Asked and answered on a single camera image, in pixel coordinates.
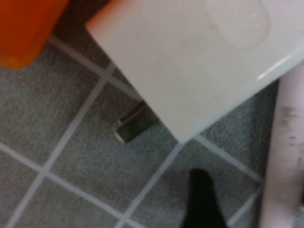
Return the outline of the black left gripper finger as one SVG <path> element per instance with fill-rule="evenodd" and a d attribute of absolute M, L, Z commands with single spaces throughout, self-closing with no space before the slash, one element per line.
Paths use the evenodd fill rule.
<path fill-rule="evenodd" d="M 204 169 L 190 170 L 184 228 L 226 228 L 213 180 Z"/>

